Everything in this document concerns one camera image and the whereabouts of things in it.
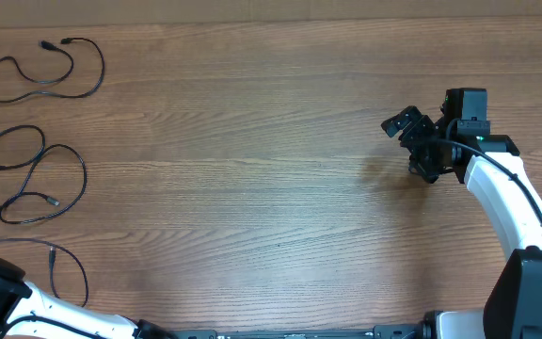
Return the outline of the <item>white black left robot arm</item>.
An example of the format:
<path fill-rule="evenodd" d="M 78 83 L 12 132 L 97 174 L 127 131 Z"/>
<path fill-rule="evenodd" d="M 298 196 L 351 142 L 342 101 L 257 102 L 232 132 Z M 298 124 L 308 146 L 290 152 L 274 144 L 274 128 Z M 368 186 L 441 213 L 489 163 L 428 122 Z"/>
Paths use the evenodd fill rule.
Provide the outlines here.
<path fill-rule="evenodd" d="M 145 320 L 92 312 L 55 298 L 24 279 L 25 272 L 0 258 L 0 338 L 164 338 L 174 335 Z"/>

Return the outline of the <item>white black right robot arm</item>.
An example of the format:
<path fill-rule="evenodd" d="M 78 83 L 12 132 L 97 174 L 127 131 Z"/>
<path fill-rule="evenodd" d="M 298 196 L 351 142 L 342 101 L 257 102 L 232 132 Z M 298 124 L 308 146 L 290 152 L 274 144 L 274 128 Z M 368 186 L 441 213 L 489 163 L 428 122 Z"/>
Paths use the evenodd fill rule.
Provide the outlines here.
<path fill-rule="evenodd" d="M 445 111 L 432 121 L 408 106 L 382 129 L 410 152 L 409 169 L 426 182 L 453 172 L 492 224 L 506 265 L 485 306 L 434 312 L 421 338 L 542 338 L 542 200 L 510 137 L 493 135 L 486 112 Z"/>

